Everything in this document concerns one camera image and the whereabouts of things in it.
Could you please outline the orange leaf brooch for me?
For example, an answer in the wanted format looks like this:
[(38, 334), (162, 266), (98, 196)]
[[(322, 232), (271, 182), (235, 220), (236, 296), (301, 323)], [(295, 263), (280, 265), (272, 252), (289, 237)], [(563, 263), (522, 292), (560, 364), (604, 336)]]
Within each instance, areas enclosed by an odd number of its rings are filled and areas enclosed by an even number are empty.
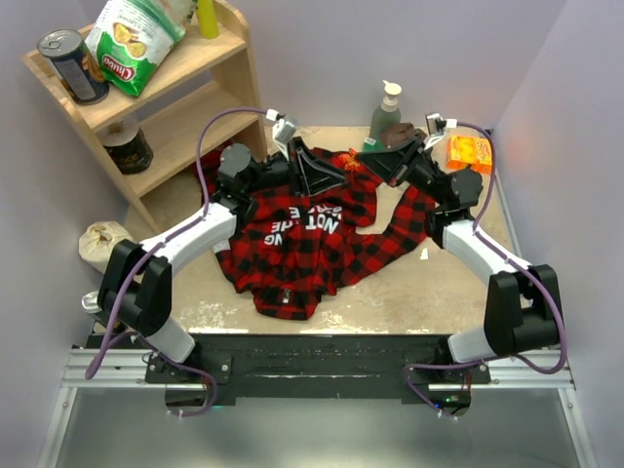
[(362, 167), (361, 163), (358, 161), (357, 152), (355, 151), (341, 153), (338, 156), (338, 160), (342, 169), (346, 172), (357, 172)]

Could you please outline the red black plaid shirt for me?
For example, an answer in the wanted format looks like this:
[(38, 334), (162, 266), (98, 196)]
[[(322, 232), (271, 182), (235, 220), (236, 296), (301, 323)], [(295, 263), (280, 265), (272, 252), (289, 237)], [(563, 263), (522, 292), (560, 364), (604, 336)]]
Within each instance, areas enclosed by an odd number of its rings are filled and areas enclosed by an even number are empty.
[[(342, 169), (341, 153), (313, 152)], [(425, 240), (425, 215), (434, 203), (424, 193), (408, 187), (383, 231), (365, 234), (363, 228), (376, 221), (382, 181), (363, 165), (345, 177), (343, 185), (310, 198), (286, 187), (255, 192), (258, 208), (251, 222), (213, 247), (225, 278), (237, 293), (252, 294), (258, 313), (306, 321), (324, 296), (358, 283)]]

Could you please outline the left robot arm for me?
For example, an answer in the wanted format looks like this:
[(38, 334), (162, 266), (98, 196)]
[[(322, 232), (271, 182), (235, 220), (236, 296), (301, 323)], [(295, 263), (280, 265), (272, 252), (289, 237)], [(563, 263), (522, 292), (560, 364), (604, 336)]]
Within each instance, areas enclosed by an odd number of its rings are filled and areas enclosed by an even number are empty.
[(178, 381), (191, 382), (205, 374), (200, 344), (172, 316), (175, 275), (253, 219), (256, 191), (286, 187), (310, 197), (344, 182), (344, 171), (316, 156), (300, 137), (263, 162), (242, 143), (227, 146), (220, 156), (215, 190), (203, 193), (198, 212), (157, 236), (139, 243), (124, 240), (113, 248), (97, 293), (97, 312), (106, 329), (86, 378), (96, 376), (106, 352), (119, 342), (113, 333), (116, 324), (143, 339)]

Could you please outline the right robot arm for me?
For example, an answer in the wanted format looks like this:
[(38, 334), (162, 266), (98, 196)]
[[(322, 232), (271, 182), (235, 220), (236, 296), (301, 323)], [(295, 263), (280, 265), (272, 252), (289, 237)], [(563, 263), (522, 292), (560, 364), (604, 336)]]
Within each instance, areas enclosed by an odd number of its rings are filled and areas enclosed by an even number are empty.
[(487, 287), (482, 325), (448, 337), (425, 368), (447, 383), (457, 382), (471, 367), (507, 357), (542, 374), (561, 371), (567, 343), (556, 272), (510, 253), (486, 233), (471, 213), (484, 189), (483, 177), (471, 167), (445, 172), (432, 157), (441, 138), (414, 138), (398, 148), (357, 156), (387, 185), (406, 182), (435, 201), (425, 217), (428, 237)]

